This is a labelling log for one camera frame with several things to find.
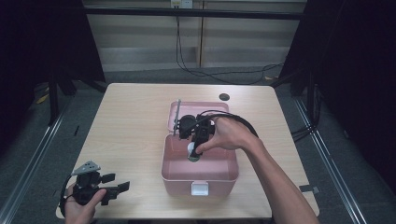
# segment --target pink plastic box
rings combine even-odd
[[[213,109],[228,112],[224,103],[181,102],[178,113],[180,119],[184,115],[194,115]],[[177,102],[171,104],[168,130],[163,150],[163,183],[171,195],[216,195],[230,194],[239,175],[236,154],[233,150],[213,148],[201,156],[197,162],[187,159],[187,145],[190,139],[179,139],[178,133],[173,136],[174,119]]]

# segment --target wooden table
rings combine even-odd
[[[93,160],[101,175],[115,173],[116,186],[131,181],[129,191],[109,206],[97,206],[98,218],[261,218],[271,209],[246,154],[237,150],[239,177],[227,197],[170,196],[161,169],[170,104],[177,99],[222,102],[249,121],[268,151],[296,186],[308,180],[292,141],[282,109],[271,87],[230,85],[111,84],[97,111],[75,169]],[[312,192],[305,198],[318,215]]]

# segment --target wall outlet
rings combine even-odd
[[[192,8],[192,0],[181,0],[181,8]]]
[[[181,8],[181,0],[171,0],[171,8]]]

